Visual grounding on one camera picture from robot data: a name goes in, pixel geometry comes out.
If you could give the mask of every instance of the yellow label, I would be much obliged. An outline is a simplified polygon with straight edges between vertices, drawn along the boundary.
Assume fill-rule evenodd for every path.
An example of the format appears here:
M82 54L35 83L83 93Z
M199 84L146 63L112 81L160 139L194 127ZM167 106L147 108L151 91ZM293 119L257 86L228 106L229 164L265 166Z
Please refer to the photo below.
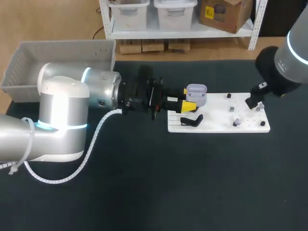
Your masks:
M214 8L210 6L205 7L205 17L214 19Z

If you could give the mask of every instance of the white plastic storage box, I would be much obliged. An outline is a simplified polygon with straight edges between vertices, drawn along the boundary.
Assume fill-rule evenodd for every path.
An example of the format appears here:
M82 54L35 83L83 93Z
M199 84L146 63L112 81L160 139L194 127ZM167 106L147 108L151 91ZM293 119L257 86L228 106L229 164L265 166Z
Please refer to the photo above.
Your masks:
M46 63L72 64L112 71L115 40L22 42L9 63L0 88L16 103L39 102L38 76Z
M197 0L154 0L161 31L189 31Z
M146 13L150 0L140 0L137 4L109 3L118 30L147 30Z

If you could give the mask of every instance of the wooden block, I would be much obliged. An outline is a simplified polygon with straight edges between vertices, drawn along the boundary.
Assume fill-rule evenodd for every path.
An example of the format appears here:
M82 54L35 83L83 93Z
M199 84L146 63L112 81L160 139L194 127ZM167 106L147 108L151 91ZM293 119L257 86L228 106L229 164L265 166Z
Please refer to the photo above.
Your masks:
M163 39L143 39L142 51L163 51L165 49Z
M189 51L191 48L191 39L189 38L176 38L176 39L169 39L169 50L178 50L178 51Z
M141 53L140 39L123 39L120 40L119 50L121 54L137 54Z

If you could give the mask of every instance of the white board with holes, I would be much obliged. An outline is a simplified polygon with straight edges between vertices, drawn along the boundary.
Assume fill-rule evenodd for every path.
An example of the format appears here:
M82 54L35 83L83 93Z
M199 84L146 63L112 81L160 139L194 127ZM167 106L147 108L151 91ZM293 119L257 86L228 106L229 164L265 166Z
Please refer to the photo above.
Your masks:
M270 131L270 125L266 117L265 109L256 111L249 109L245 100L250 93L231 93L227 98L226 93L206 94L206 104L200 107L197 112L178 114L168 111L168 131L185 133L265 133ZM177 101L177 98L168 97L170 101ZM196 120L203 114L203 121L196 128L181 125L180 118ZM241 125L233 126L233 122L239 119Z

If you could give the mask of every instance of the black table surface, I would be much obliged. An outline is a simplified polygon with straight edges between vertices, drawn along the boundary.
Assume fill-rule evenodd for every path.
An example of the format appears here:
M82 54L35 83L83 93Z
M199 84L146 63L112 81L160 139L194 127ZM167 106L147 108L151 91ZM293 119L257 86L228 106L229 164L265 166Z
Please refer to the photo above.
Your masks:
M167 86L206 84L209 93L249 92L262 81L253 61L116 62L123 78L141 64ZM308 229L308 87L268 97L269 133L181 134L167 113L115 115L103 126L82 172L61 185L24 168L0 171L0 229L10 231L297 231ZM37 103L7 114L38 118ZM87 144L106 113L90 110ZM70 163L30 163L51 180Z

